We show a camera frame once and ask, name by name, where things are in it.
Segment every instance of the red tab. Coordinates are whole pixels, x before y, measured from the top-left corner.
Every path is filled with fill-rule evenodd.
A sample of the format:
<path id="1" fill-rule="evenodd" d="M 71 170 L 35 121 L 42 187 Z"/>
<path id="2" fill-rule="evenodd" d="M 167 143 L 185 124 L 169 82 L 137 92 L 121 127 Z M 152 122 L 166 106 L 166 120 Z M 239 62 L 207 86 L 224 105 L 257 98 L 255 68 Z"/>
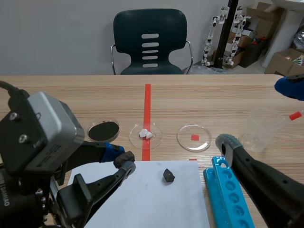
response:
<path id="1" fill-rule="evenodd" d="M 193 140 L 193 141 L 199 141 L 199 140 L 200 140 L 200 137 L 199 137 L 199 135 L 197 135 L 197 134 L 192 134 L 192 135 L 191 135 L 191 140 Z"/>
<path id="2" fill-rule="evenodd" d="M 295 120 L 295 119 L 300 118 L 300 117 L 302 117 L 302 113 L 301 113 L 301 112 L 296 112 L 296 113 L 291 114 L 291 115 L 289 116 L 289 118 L 290 118 L 291 120 Z"/>

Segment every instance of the red paper square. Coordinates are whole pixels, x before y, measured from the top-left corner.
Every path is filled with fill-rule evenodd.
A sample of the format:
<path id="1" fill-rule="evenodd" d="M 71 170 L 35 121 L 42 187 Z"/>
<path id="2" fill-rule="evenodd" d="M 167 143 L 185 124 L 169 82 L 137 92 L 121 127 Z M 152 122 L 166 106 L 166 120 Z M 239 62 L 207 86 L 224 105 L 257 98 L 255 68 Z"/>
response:
<path id="1" fill-rule="evenodd" d="M 197 135 L 197 134 L 192 134 L 192 135 L 191 135 L 191 140 L 193 140 L 193 141 L 198 141 L 198 140 L 200 140 L 200 137 L 199 137 L 199 135 Z"/>

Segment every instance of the black chair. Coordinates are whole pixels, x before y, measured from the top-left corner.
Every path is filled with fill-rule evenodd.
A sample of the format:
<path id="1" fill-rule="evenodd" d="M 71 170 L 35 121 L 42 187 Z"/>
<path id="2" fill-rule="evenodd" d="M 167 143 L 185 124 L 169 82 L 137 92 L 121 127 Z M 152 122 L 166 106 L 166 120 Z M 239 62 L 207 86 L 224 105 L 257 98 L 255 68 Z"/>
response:
<path id="1" fill-rule="evenodd" d="M 187 20 L 177 9 L 137 9 L 118 13 L 114 18 L 115 45 L 111 46 L 112 68 L 115 73 L 113 47 L 131 56 L 131 64 L 122 75 L 183 74 L 169 62 L 169 54 L 191 43 L 186 41 Z"/>

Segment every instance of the blue test tube rack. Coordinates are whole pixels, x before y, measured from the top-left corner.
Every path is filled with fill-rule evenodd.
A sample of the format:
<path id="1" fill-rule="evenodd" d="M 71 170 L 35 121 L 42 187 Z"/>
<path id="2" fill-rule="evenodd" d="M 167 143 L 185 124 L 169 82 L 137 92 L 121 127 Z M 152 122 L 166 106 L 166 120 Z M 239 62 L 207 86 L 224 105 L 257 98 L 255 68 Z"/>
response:
<path id="1" fill-rule="evenodd" d="M 227 161 L 213 157 L 212 164 L 213 168 L 204 170 L 204 177 L 217 228 L 254 228 L 240 184 Z"/>

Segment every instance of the black rock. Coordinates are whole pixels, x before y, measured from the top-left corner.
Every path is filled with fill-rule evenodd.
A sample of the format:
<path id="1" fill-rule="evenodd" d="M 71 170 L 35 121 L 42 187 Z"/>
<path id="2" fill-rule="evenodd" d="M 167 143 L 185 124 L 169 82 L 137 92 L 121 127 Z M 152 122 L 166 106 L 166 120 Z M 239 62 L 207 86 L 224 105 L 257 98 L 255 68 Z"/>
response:
<path id="1" fill-rule="evenodd" d="M 131 151 L 128 151 L 126 153 L 122 153 L 114 160 L 114 166 L 115 168 L 119 169 L 126 161 L 135 161 L 135 156 Z"/>
<path id="2" fill-rule="evenodd" d="M 163 177 L 165 178 L 166 182 L 173 182 L 175 178 L 173 173 L 168 169 L 166 169 L 165 172 L 163 173 Z"/>

